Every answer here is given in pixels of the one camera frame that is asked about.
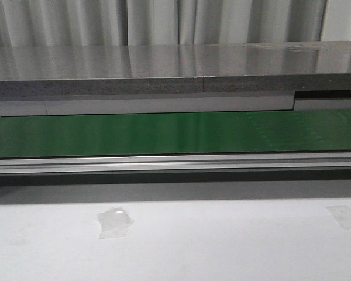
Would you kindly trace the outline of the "clear tape patch left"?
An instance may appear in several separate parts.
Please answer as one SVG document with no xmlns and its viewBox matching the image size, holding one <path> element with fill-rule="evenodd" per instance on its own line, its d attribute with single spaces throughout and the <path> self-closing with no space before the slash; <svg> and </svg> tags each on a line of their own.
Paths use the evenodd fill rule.
<svg viewBox="0 0 351 281">
<path fill-rule="evenodd" d="M 134 220 L 122 207 L 112 207 L 99 213 L 97 221 L 101 227 L 100 239 L 125 237 L 128 228 L 134 223 Z"/>
</svg>

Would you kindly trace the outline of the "clear tape patch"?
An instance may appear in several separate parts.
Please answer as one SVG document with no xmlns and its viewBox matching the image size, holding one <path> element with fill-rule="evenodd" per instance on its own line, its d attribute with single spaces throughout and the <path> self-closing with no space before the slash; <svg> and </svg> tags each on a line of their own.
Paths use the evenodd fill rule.
<svg viewBox="0 0 351 281">
<path fill-rule="evenodd" d="M 112 207 L 99 213 L 97 221 L 101 227 L 100 239 L 125 237 L 128 228 L 134 223 L 134 220 L 122 207 Z"/>
<path fill-rule="evenodd" d="M 348 206 L 327 206 L 326 209 L 344 230 L 351 230 L 351 209 Z"/>
</svg>

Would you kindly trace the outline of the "green conveyor belt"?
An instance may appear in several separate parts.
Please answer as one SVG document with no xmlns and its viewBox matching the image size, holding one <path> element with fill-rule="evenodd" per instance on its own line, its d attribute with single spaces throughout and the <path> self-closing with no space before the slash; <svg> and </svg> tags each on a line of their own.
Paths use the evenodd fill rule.
<svg viewBox="0 0 351 281">
<path fill-rule="evenodd" d="M 351 150 L 351 109 L 0 117 L 0 159 Z"/>
</svg>

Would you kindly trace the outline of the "grey raised table slab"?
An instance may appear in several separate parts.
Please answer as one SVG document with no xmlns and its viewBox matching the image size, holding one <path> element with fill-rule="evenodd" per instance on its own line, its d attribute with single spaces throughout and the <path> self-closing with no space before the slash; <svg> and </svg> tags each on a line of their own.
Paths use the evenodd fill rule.
<svg viewBox="0 0 351 281">
<path fill-rule="evenodd" d="M 351 90 L 351 42 L 0 47 L 0 100 Z"/>
</svg>

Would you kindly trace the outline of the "clear tape patch right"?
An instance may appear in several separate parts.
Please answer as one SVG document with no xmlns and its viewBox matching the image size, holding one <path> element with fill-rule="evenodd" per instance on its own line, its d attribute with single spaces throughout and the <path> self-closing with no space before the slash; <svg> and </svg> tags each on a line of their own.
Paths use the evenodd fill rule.
<svg viewBox="0 0 351 281">
<path fill-rule="evenodd" d="M 351 230 L 351 209 L 348 206 L 327 206 L 326 209 L 344 230 Z"/>
</svg>

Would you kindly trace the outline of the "white pleated curtain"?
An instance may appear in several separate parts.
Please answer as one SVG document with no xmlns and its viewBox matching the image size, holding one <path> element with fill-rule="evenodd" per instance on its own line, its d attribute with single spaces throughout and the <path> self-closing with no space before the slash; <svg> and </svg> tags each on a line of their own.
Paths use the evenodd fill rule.
<svg viewBox="0 0 351 281">
<path fill-rule="evenodd" d="M 351 41 L 351 1 L 0 1 L 0 46 Z"/>
</svg>

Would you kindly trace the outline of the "grey conveyor rear rail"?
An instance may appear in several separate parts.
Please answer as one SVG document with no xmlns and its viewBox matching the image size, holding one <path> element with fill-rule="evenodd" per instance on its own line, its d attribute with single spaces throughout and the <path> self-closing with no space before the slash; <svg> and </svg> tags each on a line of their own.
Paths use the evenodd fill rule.
<svg viewBox="0 0 351 281">
<path fill-rule="evenodd" d="M 2 97 L 0 116 L 351 109 L 351 90 Z"/>
</svg>

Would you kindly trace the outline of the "aluminium conveyor front rail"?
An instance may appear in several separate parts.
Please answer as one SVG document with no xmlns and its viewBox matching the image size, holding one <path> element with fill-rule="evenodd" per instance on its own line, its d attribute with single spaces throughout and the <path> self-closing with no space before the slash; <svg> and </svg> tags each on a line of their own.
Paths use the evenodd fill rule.
<svg viewBox="0 0 351 281">
<path fill-rule="evenodd" d="M 351 152 L 0 159 L 0 175 L 351 167 Z"/>
</svg>

